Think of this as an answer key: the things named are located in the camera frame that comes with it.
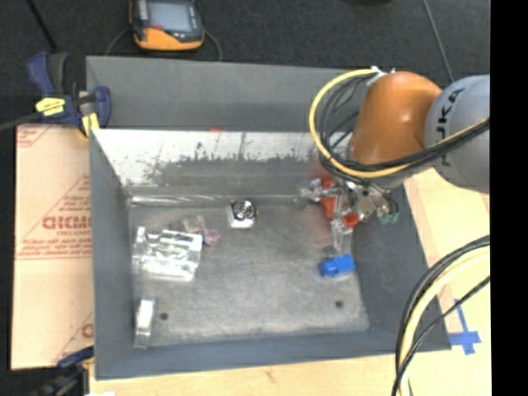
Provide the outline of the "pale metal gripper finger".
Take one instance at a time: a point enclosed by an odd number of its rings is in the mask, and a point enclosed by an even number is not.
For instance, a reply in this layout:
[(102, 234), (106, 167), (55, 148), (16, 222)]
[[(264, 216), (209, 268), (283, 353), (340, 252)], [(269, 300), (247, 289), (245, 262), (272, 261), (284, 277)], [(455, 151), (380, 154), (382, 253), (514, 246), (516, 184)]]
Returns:
[(329, 190), (320, 181), (308, 181), (297, 186), (297, 203), (318, 203), (330, 196)]
[(336, 253), (349, 253), (352, 248), (353, 228), (345, 224), (343, 219), (333, 219), (330, 222), (332, 246)]

